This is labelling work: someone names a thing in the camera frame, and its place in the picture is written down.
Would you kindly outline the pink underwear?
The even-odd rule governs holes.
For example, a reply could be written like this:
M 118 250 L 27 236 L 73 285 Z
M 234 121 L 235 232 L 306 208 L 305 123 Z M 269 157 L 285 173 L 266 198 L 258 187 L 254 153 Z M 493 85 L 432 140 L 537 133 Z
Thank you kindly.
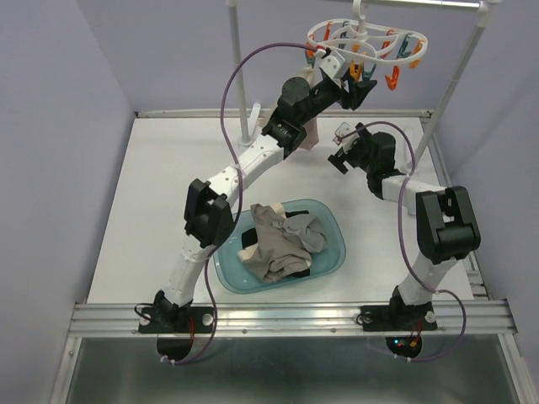
M 309 88 L 312 88 L 314 86 L 314 78 L 315 78 L 315 71 L 314 68 L 310 65 L 307 65 L 303 67 L 297 74 L 297 77 L 304 78 L 308 84 Z M 264 113 L 264 115 L 261 118 L 258 118 L 257 124 L 258 127 L 263 128 L 266 126 L 269 121 L 271 115 L 274 113 L 275 109 L 277 108 L 277 103 L 274 103 L 270 108 L 269 111 Z M 309 151 L 315 147 L 315 145 L 319 142 L 318 137 L 318 122 L 316 118 L 313 118 L 309 120 L 305 125 L 304 128 L 306 130 L 306 138 L 302 141 L 302 143 L 299 145 L 299 148 L 302 150 Z

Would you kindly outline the black underwear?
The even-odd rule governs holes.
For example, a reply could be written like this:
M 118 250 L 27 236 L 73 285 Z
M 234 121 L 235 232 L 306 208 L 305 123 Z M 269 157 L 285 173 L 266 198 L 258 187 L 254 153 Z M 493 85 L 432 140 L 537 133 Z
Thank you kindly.
M 291 214 L 287 214 L 287 213 L 286 213 L 286 216 L 290 216 L 290 215 L 293 215 L 293 214 L 296 214 L 296 213 L 291 213 Z M 243 239 L 243 247 L 242 247 L 242 249 L 243 249 L 244 247 L 248 247 L 248 246 L 250 246 L 250 245 L 253 245 L 253 244 L 257 241 L 257 237 L 256 237 L 256 235 L 255 235 L 255 230 L 254 230 L 254 228 L 251 229 L 251 230 L 249 230 L 249 231 L 247 231 L 247 232 L 245 232 L 245 233 L 243 233 L 242 239 Z M 303 278 L 303 277 L 305 277 L 305 276 L 308 276 L 309 274 L 310 274 L 310 269 L 309 269 L 308 271 L 306 271 L 305 273 L 302 273 L 302 274 L 294 274 L 294 275 L 292 275 L 292 276 L 290 276 L 290 277 L 287 277 L 287 278 L 291 278 L 291 277 L 294 277 L 294 278 Z

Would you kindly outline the dark grey underwear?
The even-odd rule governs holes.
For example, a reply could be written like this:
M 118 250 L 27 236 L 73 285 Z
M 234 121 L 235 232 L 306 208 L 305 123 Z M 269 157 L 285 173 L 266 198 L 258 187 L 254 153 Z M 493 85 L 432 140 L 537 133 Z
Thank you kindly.
M 300 211 L 272 220 L 271 225 L 283 241 L 294 248 L 308 253 L 321 253 L 328 247 L 323 224 L 316 215 Z

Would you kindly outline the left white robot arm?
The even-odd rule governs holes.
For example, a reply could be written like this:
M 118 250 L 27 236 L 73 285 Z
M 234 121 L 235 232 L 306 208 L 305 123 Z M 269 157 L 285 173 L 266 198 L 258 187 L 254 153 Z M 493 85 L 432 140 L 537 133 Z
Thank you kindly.
M 357 81 L 350 74 L 324 77 L 314 87 L 303 77 L 283 84 L 276 109 L 247 151 L 213 177 L 196 178 L 189 185 L 184 209 L 187 238 L 168 284 L 155 295 L 153 304 L 159 310 L 187 311 L 204 264 L 237 224 L 232 208 L 242 204 L 243 191 L 301 145 L 307 136 L 305 124 L 333 104 L 358 109 L 375 86 L 374 80 Z

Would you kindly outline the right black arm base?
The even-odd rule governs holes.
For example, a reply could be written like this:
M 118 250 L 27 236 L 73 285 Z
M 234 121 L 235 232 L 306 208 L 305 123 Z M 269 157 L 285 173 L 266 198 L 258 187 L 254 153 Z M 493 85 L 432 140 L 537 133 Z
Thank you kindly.
M 407 306 L 396 299 L 387 305 L 362 306 L 355 320 L 365 332 L 388 332 L 390 352 L 406 359 L 415 359 L 421 353 L 423 332 L 438 329 L 431 303 Z

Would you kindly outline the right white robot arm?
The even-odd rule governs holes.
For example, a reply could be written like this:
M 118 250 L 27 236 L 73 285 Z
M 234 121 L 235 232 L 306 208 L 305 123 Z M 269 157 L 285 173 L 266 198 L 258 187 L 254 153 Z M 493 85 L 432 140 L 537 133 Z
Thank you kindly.
M 386 132 L 371 133 L 369 125 L 352 128 L 343 123 L 334 134 L 339 149 L 328 160 L 342 174 L 349 167 L 366 173 L 368 189 L 378 199 L 398 206 L 398 239 L 407 277 L 396 296 L 405 306 L 424 306 L 438 294 L 438 286 L 456 263 L 477 250 L 481 235 L 466 188 L 443 188 L 412 180 L 396 168 L 397 141 Z M 403 213 L 415 217 L 419 253 L 409 261 L 403 240 Z

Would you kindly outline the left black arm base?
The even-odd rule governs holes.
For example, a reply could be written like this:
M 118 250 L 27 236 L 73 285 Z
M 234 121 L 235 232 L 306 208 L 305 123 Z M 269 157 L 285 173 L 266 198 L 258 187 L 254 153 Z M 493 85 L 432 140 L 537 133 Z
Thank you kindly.
M 214 309 L 210 306 L 181 308 L 169 315 L 154 304 L 142 303 L 133 311 L 139 317 L 138 332 L 157 336 L 156 349 L 163 362 L 193 362 L 215 336 Z

